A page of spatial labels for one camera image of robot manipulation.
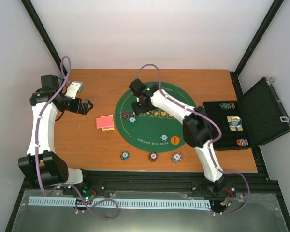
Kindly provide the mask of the black triangular dealer button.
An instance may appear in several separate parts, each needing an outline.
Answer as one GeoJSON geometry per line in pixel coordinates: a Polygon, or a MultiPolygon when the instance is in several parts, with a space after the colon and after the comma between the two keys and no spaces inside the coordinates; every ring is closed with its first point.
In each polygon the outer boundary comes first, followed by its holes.
{"type": "Polygon", "coordinates": [[[130,111],[127,110],[127,111],[125,111],[125,112],[120,113],[120,117],[121,117],[121,118],[124,118],[124,119],[126,119],[126,120],[129,120],[129,118],[130,118],[130,111]]]}

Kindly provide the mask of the orange round blind button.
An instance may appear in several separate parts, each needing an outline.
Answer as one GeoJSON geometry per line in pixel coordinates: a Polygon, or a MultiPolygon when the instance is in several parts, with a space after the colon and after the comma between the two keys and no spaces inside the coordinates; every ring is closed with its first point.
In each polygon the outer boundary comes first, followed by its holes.
{"type": "Polygon", "coordinates": [[[178,145],[178,144],[180,143],[180,138],[177,137],[177,136],[172,136],[172,137],[170,138],[170,142],[171,142],[171,144],[173,144],[173,145],[178,145]]]}

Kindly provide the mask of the teal poker chip stack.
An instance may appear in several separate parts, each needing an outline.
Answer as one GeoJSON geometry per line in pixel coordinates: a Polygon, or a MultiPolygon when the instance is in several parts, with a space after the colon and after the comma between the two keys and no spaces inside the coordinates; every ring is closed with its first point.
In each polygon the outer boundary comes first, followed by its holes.
{"type": "Polygon", "coordinates": [[[121,160],[127,160],[129,158],[129,152],[123,151],[120,155],[121,160]]]}

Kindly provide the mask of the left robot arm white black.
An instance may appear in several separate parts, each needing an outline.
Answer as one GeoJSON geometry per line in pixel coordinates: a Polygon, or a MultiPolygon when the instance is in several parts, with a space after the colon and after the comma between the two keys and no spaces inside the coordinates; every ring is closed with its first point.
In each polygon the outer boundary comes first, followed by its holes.
{"type": "Polygon", "coordinates": [[[33,112],[32,135],[27,154],[19,158],[18,166],[33,187],[55,184],[74,184],[79,194],[87,194],[91,182],[84,178],[84,171],[71,169],[55,152],[54,132],[58,112],[86,115],[92,108],[90,100],[76,95],[82,92],[82,82],[72,82],[62,91],[58,77],[41,77],[41,88],[29,99],[33,112]]]}

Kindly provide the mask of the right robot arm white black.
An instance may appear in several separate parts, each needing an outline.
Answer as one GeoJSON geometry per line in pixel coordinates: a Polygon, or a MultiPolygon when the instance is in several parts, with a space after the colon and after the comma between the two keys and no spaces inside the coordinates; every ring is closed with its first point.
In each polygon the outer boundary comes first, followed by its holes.
{"type": "Polygon", "coordinates": [[[205,109],[184,104],[163,90],[160,83],[147,86],[136,78],[129,89],[137,98],[131,104],[136,116],[159,108],[181,123],[184,141],[195,149],[203,166],[209,194],[220,194],[227,180],[218,163],[213,143],[221,138],[221,130],[207,117],[205,109]]]}

